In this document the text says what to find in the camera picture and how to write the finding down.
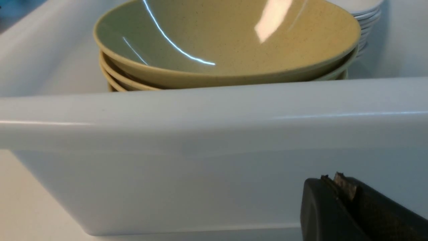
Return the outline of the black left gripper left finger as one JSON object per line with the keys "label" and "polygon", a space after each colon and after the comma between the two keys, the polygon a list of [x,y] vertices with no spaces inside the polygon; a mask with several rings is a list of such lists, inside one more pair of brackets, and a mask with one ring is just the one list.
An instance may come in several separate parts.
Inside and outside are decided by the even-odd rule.
{"label": "black left gripper left finger", "polygon": [[305,180],[300,221],[304,241],[368,240],[335,192],[321,179]]}

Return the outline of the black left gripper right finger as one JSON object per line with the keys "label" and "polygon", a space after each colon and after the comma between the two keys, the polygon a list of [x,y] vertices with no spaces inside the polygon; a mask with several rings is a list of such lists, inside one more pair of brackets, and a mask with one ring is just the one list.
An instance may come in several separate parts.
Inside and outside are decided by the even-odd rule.
{"label": "black left gripper right finger", "polygon": [[359,230],[371,241],[426,241],[427,219],[364,182],[337,172],[322,180]]}

